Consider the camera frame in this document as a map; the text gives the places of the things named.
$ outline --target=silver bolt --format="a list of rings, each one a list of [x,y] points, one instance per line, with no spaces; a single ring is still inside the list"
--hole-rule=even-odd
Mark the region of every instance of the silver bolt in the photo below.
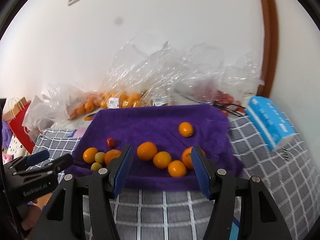
[[[253,176],[252,181],[253,182],[260,182],[260,178],[258,176]]]
[[[99,171],[99,174],[106,174],[108,172],[108,170],[106,168],[101,168]]]
[[[217,173],[220,174],[220,175],[226,175],[227,174],[226,170],[224,170],[224,169],[218,169]]]
[[[66,176],[64,176],[65,180],[71,180],[72,179],[72,175],[71,174],[67,174]]]

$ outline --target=checkered tablecloth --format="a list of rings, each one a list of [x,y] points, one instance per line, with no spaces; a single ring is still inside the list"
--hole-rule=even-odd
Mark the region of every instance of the checkered tablecloth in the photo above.
[[[72,152],[80,140],[66,138],[72,132],[47,130],[39,136],[34,152],[48,149],[49,160]],[[320,214],[320,176],[299,135],[285,150],[270,152],[250,120],[240,117],[230,121],[229,139],[235,156],[244,163],[242,176],[257,175],[262,179],[280,208],[292,238],[303,239]],[[83,201],[86,237],[92,240],[88,197],[84,196]],[[202,239],[213,207],[213,202],[200,192],[188,191],[124,189],[110,203],[121,240]],[[241,198],[236,198],[237,219],[240,209]]]

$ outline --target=wall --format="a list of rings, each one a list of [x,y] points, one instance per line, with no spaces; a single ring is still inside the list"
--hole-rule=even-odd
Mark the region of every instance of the wall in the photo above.
[[[96,89],[115,53],[147,30],[177,48],[208,41],[226,62],[261,57],[260,0],[28,0],[0,41],[0,97],[27,96],[49,83]]]
[[[279,58],[270,98],[291,118],[320,166],[320,32],[297,0],[276,0]]]

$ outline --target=red gift bag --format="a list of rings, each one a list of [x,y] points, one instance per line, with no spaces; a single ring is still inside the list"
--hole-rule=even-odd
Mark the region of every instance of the red gift bag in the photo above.
[[[17,139],[21,142],[21,144],[26,148],[26,150],[31,154],[35,143],[30,139],[29,135],[25,131],[25,127],[22,126],[22,122],[28,107],[31,102],[28,102],[20,112],[14,116],[14,118],[8,123],[10,129],[17,137]]]

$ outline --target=purple cloth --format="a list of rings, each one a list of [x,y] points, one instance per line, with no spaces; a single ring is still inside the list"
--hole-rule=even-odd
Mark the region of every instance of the purple cloth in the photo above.
[[[182,122],[193,125],[195,133],[192,137],[185,138],[179,134],[178,126]],[[109,151],[106,139],[112,137],[119,150],[125,144],[130,144],[136,151],[141,143],[151,141],[156,144],[158,151],[169,152],[173,160],[180,160],[186,148],[199,145],[218,168],[238,176],[243,164],[232,155],[228,131],[226,116],[209,105],[101,110],[72,153],[74,165],[65,173],[75,176],[91,174],[90,165],[82,160],[83,152],[89,147],[96,147],[102,152]],[[125,187],[166,191],[199,189],[194,170],[188,170],[182,178],[172,178],[166,169],[156,168],[152,161],[141,161],[136,154]]]
[[[12,138],[12,132],[9,126],[7,125],[7,123],[3,120],[1,121],[2,121],[2,147],[4,149],[8,149],[11,142],[11,138]]]

